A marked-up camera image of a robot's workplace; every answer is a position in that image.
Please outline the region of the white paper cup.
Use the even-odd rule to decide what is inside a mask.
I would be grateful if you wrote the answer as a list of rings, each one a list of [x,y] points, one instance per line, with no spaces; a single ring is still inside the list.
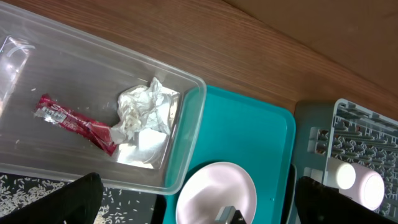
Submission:
[[[336,189],[347,190],[356,180],[354,167],[347,162],[335,158],[328,158],[326,171],[326,185]]]

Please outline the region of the white bowl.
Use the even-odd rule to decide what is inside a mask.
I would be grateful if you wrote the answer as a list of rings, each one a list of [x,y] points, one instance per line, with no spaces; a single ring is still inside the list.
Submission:
[[[351,188],[339,192],[367,209],[375,211],[381,205],[385,194],[381,175],[358,163],[352,163],[352,166],[356,173],[355,182]]]

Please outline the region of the white napkin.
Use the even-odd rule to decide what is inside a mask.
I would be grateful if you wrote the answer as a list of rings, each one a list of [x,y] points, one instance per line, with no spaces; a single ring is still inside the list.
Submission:
[[[118,97],[119,123],[110,128],[113,143],[128,143],[146,129],[170,134],[171,105],[172,95],[163,92],[157,78],[149,86],[138,85],[122,92]]]

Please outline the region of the large white plate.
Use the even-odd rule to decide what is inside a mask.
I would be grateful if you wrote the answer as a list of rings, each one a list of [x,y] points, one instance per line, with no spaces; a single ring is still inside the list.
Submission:
[[[214,223],[223,207],[234,206],[252,223],[257,193],[251,176],[239,165],[214,162],[196,171],[182,188],[175,210],[178,224]]]

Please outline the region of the red snack wrapper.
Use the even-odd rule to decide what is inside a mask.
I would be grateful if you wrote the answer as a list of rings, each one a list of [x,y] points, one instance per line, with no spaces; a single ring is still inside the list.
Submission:
[[[41,96],[34,114],[49,123],[83,136],[109,156],[116,150],[108,125],[59,105],[48,94]]]

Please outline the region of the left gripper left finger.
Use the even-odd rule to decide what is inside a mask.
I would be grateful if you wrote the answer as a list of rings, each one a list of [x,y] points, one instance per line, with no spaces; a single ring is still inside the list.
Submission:
[[[93,224],[103,198],[103,183],[97,173],[78,180],[1,218],[2,224]]]

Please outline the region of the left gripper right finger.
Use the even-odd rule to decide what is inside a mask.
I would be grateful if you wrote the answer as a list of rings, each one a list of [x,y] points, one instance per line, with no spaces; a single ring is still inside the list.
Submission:
[[[303,224],[395,224],[307,176],[296,183],[294,203]]]

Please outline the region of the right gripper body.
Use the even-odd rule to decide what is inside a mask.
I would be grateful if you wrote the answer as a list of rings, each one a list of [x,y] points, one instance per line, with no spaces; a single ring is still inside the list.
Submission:
[[[240,212],[234,206],[221,207],[216,218],[216,224],[246,224]]]

